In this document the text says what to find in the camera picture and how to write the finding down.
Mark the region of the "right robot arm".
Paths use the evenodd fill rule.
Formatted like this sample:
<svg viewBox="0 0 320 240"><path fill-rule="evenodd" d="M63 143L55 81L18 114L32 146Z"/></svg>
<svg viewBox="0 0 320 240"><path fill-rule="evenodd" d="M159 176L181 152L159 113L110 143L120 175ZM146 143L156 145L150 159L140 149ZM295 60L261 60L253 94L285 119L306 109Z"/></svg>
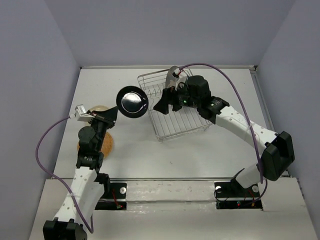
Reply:
<svg viewBox="0 0 320 240"><path fill-rule="evenodd" d="M169 110L177 112L183 107L196 109L202 118L230 131L255 149L257 164L240 170L231 180L230 190L235 196L242 196L262 180L275 182L295 160L289 133L276 133L246 119L227 101L213 96L203 76L167 75L162 96L153 109L167 115Z"/></svg>

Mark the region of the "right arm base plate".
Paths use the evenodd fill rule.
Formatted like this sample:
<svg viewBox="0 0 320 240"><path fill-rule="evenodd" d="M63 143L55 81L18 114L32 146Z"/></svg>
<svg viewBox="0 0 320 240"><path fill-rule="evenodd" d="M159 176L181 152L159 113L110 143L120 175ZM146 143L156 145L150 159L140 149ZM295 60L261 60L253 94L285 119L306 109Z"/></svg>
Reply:
<svg viewBox="0 0 320 240"><path fill-rule="evenodd" d="M257 184L232 189L231 182L218 181L214 183L213 196L217 210L263 209Z"/></svg>

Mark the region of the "grey deer plate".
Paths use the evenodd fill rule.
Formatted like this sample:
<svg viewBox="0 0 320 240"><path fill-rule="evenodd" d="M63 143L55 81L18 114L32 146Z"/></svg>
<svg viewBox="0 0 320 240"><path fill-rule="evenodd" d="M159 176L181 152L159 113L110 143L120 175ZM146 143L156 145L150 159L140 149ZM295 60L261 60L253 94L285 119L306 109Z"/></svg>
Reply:
<svg viewBox="0 0 320 240"><path fill-rule="evenodd" d="M165 88L166 89L170 89L170 88L175 89L176 79L174 78L173 73L174 73L174 70L176 70L176 69L179 69L179 67L174 65L168 70L167 75L166 75L166 79L165 79Z"/></svg>

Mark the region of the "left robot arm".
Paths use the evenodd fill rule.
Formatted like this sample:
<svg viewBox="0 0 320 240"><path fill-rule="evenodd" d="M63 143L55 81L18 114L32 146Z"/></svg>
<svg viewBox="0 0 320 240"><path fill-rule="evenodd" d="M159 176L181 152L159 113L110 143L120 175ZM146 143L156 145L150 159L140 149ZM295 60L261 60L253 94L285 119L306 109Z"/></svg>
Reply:
<svg viewBox="0 0 320 240"><path fill-rule="evenodd" d="M78 151L72 183L68 185L55 174L68 193L52 220L43 225L46 240L86 240L94 232L93 213L100 198L110 194L108 174L101 173L104 160L102 146L108 129L115 126L118 107L105 111L86 111L83 105L75 108L74 117L87 122L78 132Z"/></svg>

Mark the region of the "black round plate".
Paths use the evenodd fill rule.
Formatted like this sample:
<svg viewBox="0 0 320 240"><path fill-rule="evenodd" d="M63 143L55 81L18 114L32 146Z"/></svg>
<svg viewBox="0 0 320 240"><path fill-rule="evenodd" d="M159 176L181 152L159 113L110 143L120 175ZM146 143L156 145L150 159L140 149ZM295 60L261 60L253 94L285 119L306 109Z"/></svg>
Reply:
<svg viewBox="0 0 320 240"><path fill-rule="evenodd" d="M118 110L127 118L136 119L142 117L149 108L149 100L146 93L137 86L125 86L116 96Z"/></svg>

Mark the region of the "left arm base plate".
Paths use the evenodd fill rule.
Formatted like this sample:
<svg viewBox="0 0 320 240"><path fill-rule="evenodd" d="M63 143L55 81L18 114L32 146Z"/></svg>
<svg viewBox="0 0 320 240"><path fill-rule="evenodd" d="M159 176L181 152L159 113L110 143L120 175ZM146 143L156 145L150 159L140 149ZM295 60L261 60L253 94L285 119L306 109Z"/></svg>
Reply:
<svg viewBox="0 0 320 240"><path fill-rule="evenodd" d="M111 182L110 190L96 204L96 211L125 211L127 209L127 183Z"/></svg>

